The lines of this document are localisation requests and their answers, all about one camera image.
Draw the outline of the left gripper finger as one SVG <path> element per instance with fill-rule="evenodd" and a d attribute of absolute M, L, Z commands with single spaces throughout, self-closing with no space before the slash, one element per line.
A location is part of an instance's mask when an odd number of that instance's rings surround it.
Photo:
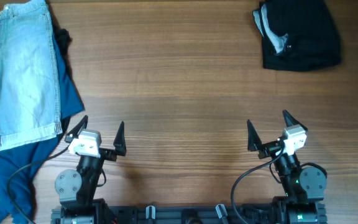
<path fill-rule="evenodd" d="M 116 137 L 114 138 L 113 146 L 115 150 L 126 150 L 126 140 L 124 135 L 124 122 L 122 121 L 117 130 Z"/>
<path fill-rule="evenodd" d="M 86 129 L 88 125 L 88 115 L 84 115 L 81 121 L 67 133 L 68 138 L 77 138 L 83 129 Z"/>

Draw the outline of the light blue denim shorts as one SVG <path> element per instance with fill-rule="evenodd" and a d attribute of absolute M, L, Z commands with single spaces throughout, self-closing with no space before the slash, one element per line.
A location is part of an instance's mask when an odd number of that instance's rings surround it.
<path fill-rule="evenodd" d="M 53 27 L 45 1 L 0 12 L 0 151 L 62 132 Z"/>

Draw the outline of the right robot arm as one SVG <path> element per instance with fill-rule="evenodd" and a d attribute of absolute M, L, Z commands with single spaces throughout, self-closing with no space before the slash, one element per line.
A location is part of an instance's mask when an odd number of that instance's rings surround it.
<path fill-rule="evenodd" d="M 288 111 L 283 111 L 286 128 L 277 140 L 262 143 L 251 121 L 247 122 L 248 150 L 257 151 L 259 159 L 271 158 L 272 174 L 282 185 L 285 195 L 274 197 L 268 204 L 243 204 L 241 216 L 247 223 L 310 223 L 328 222 L 325 206 L 321 203 L 327 185 L 328 173 L 321 166 L 301 164 L 295 152 L 305 146 L 308 128 Z"/>

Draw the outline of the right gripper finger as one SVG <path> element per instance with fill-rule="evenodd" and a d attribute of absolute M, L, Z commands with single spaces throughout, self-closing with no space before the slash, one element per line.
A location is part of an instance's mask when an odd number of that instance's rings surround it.
<path fill-rule="evenodd" d="M 295 119 L 287 110 L 283 110 L 282 113 L 287 127 L 300 125 L 306 132 L 308 131 L 308 128 Z"/>
<path fill-rule="evenodd" d="M 250 152 L 259 151 L 262 145 L 262 141 L 257 134 L 254 125 L 252 124 L 251 120 L 247 120 L 247 131 L 248 131 L 248 144 L 247 149 Z"/>

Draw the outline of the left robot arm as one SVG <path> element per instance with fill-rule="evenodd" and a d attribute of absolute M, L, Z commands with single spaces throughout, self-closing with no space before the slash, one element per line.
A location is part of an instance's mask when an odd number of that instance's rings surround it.
<path fill-rule="evenodd" d="M 95 199 L 99 178 L 105 176 L 105 161 L 115 162 L 126 155 L 124 122 L 121 122 L 113 142 L 113 149 L 101 147 L 101 133 L 87 128 L 88 116 L 65 136 L 68 151 L 80 156 L 75 169 L 61 172 L 55 179 L 55 190 L 61 208 L 53 210 L 51 224 L 117 223 L 114 212 L 104 199 Z"/>

